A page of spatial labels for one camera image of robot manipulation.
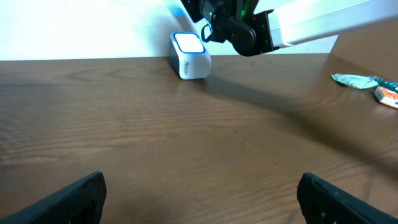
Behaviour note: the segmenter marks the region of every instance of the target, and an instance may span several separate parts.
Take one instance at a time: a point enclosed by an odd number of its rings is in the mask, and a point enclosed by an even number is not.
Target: white cube
[[[170,35],[169,62],[178,77],[184,80],[206,78],[211,70],[210,54],[199,36],[192,32]]]

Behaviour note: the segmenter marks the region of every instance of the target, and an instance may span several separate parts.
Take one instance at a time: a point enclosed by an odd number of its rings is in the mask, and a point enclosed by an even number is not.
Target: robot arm
[[[202,28],[202,41],[228,40],[243,56],[398,20],[397,0],[298,0],[255,14],[258,2],[182,0],[193,22],[208,21],[211,34]]]

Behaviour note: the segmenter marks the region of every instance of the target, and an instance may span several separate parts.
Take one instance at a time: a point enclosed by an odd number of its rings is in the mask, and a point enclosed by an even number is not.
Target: wood grain
[[[398,21],[394,21],[342,34],[332,54],[396,82],[397,27]]]
[[[0,62],[0,217],[104,173],[102,223],[304,223],[313,172],[398,216],[397,111],[329,55]]]

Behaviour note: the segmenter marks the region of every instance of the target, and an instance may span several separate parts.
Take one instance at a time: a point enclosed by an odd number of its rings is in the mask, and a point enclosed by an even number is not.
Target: candy wrapper
[[[374,95],[380,103],[398,109],[398,83],[379,79]]]
[[[379,85],[375,78],[362,75],[334,74],[331,77],[338,83],[360,90],[373,88]]]

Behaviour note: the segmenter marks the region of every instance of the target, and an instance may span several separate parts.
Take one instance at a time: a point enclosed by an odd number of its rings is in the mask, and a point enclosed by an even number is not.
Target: white wall
[[[294,0],[261,0],[256,11]],[[169,35],[200,33],[180,0],[0,0],[0,60],[155,57]],[[336,36],[273,54],[329,53]],[[236,54],[229,42],[207,43],[212,55]]]

